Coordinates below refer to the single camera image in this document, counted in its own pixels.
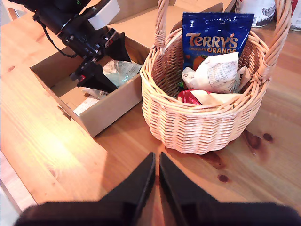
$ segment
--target red wrapper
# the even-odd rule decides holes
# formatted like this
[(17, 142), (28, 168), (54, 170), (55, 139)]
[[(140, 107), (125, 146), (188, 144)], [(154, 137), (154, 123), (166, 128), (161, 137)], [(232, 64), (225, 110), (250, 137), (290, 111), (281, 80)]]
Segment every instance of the red wrapper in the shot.
[(196, 99), (196, 97), (194, 95), (192, 95), (191, 91), (193, 91), (193, 89), (189, 89), (189, 90), (185, 90), (185, 91), (180, 92), (178, 94), (178, 100), (182, 101), (183, 103), (202, 105), (198, 101), (198, 99)]

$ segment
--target blue candy bag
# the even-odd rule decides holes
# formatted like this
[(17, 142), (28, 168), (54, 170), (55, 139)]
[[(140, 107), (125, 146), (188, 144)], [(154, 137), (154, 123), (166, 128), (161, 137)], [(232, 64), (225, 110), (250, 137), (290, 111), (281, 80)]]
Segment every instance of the blue candy bag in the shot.
[(243, 51), (254, 14), (183, 13), (184, 68), (208, 57)]

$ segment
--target white container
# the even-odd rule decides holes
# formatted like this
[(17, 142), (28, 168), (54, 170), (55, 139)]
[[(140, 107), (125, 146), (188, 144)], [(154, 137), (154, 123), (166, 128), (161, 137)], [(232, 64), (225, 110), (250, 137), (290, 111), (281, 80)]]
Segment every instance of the white container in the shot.
[(301, 0), (291, 0), (292, 2), (292, 24), (291, 30), (301, 31)]
[(237, 0), (235, 12), (254, 13), (252, 27), (263, 27), (273, 20), (275, 9), (274, 0)]

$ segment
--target wooden tabletop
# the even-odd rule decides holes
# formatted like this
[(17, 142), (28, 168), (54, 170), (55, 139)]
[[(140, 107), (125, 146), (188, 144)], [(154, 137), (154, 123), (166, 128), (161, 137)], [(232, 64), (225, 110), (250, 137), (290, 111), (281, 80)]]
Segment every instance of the wooden tabletop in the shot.
[[(273, 26), (256, 29), (264, 40)], [(59, 48), (63, 44), (50, 34)], [(30, 66), (55, 53), (31, 14), (1, 28), (1, 150), (37, 203), (98, 200), (148, 155), (165, 152), (221, 202), (277, 202), (301, 213), (301, 36), (290, 32), (258, 115), (226, 148), (204, 156), (165, 148), (141, 103), (92, 139), (57, 109)], [(156, 183), (140, 225), (173, 225)]]

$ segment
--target wicker basket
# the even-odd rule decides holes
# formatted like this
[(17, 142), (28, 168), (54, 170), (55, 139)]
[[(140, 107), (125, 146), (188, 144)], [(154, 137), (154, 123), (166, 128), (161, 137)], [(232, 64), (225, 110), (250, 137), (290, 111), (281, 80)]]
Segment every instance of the wicker basket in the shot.
[(275, 2), (277, 25), (270, 48), (250, 32), (239, 59), (239, 68), (247, 66), (252, 75), (243, 95), (223, 105), (194, 105), (173, 98), (183, 71), (182, 28), (165, 40), (168, 1), (159, 0), (155, 43), (140, 75), (144, 118), (166, 147), (196, 154), (220, 150), (253, 120), (291, 24), (291, 1)]

